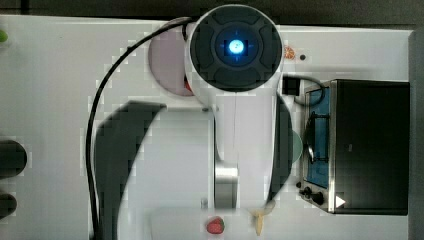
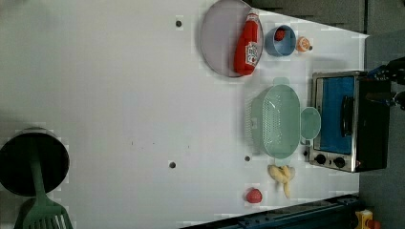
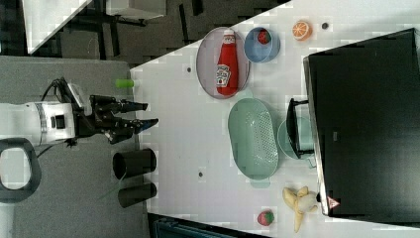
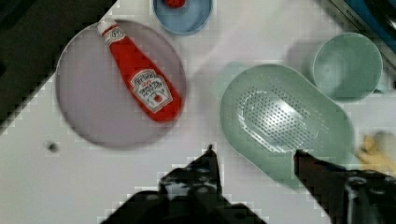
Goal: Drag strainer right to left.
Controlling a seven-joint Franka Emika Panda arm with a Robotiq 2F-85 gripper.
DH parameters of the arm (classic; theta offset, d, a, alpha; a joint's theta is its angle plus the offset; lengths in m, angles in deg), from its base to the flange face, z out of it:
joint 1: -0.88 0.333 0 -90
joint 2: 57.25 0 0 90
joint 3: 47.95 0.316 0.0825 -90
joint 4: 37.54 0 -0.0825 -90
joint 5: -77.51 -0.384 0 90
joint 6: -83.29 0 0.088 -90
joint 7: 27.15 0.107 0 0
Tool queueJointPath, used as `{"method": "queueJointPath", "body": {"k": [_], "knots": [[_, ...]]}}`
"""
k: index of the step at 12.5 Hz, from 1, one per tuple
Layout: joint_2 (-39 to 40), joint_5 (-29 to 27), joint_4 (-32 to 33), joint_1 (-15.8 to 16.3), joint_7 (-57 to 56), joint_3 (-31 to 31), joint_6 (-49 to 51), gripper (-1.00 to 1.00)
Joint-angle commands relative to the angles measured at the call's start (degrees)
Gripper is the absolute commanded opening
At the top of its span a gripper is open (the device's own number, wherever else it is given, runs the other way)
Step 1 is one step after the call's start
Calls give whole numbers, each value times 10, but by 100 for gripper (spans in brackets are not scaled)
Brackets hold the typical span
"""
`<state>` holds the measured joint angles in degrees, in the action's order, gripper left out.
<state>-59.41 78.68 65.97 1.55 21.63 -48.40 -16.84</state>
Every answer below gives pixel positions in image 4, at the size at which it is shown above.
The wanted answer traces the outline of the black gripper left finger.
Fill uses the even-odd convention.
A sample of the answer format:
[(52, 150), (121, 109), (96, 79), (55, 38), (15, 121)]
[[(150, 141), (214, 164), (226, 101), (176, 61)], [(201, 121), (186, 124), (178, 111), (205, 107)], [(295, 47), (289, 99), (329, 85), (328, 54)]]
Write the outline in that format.
[(212, 146), (161, 178), (157, 190), (137, 192), (101, 224), (266, 224), (242, 203), (222, 195)]

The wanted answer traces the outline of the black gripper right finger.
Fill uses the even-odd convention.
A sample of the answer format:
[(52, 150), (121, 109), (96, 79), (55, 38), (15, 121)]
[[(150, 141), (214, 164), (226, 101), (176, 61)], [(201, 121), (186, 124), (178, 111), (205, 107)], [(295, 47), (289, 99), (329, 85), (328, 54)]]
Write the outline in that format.
[(348, 170), (298, 150), (294, 173), (332, 224), (395, 224), (395, 178), (374, 170)]

